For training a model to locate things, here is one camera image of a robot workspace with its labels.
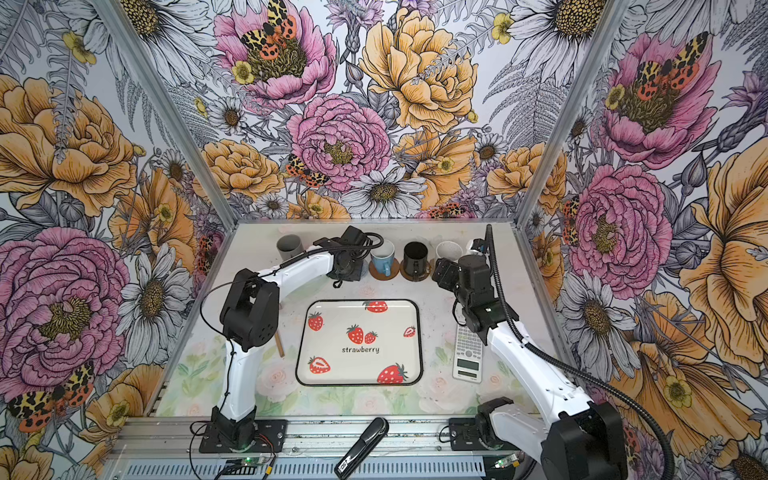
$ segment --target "white cup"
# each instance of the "white cup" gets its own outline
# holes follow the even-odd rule
[[[456,242],[440,242],[435,248],[435,254],[438,258],[447,258],[452,262],[458,262],[458,259],[464,255],[464,249]]]

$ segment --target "cork coaster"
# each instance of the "cork coaster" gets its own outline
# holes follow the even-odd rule
[[[390,276],[384,276],[383,273],[379,273],[379,271],[373,265],[373,262],[368,264],[368,273],[370,273],[373,278],[377,280],[391,280],[395,278],[400,272],[400,262],[397,261],[396,258],[392,261],[392,266],[389,268],[389,272],[391,273]]]

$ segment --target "black mounting plate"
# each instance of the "black mounting plate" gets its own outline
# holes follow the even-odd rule
[[[287,420],[256,419],[256,432],[267,437],[275,448],[275,453],[283,451],[283,440],[285,439]],[[270,446],[264,441],[256,441],[241,453],[269,453]],[[224,446],[219,439],[219,429],[213,423],[208,423],[203,433],[203,440],[200,442],[200,453],[232,453],[232,450]]]

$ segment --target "strawberry tray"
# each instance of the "strawberry tray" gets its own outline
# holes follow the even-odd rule
[[[302,385],[413,385],[422,371],[412,301],[319,300],[306,311],[296,364]]]

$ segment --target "floral wallpaper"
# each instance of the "floral wallpaper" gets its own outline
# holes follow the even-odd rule
[[[768,478],[767,25],[763,0],[634,2],[523,226],[574,361],[686,480]]]
[[[121,4],[236,216],[325,220],[513,217],[605,0]]]
[[[224,239],[120,59],[88,3],[0,2],[3,478],[102,473]]]

